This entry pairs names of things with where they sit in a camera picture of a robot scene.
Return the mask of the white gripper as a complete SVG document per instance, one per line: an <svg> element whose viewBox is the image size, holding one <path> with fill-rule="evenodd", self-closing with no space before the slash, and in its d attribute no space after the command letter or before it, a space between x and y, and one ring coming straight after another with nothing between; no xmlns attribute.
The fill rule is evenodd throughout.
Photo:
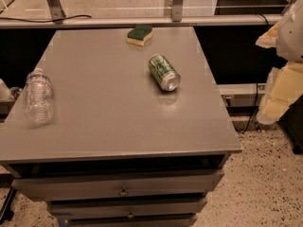
<svg viewBox="0 0 303 227"><path fill-rule="evenodd" d="M277 122L303 95L303 0L296 0L280 22L256 40L263 48L276 47L279 57L288 62L273 67L268 75L265 94L258 106L257 121L263 125Z"/></svg>

